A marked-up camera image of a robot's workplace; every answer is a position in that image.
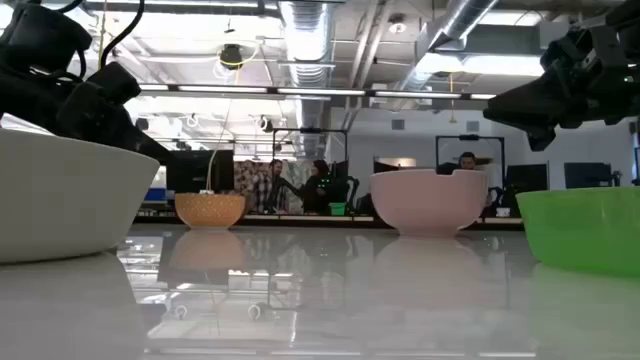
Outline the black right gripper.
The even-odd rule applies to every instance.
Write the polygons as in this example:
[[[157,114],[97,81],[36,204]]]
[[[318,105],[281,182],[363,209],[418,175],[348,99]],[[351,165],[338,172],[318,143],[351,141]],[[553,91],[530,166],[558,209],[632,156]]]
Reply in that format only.
[[[555,140],[553,122],[603,120],[611,125],[639,114],[639,0],[581,22],[552,41],[543,76],[496,95],[483,116],[526,128],[531,151]]]

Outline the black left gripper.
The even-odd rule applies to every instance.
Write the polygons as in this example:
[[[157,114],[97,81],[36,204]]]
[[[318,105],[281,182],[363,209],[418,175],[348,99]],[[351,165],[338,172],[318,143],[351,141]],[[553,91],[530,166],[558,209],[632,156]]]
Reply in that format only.
[[[77,6],[15,5],[1,34],[1,114],[168,163],[169,150],[136,127],[123,106],[141,93],[131,73],[110,62],[83,83],[92,36],[67,16]]]

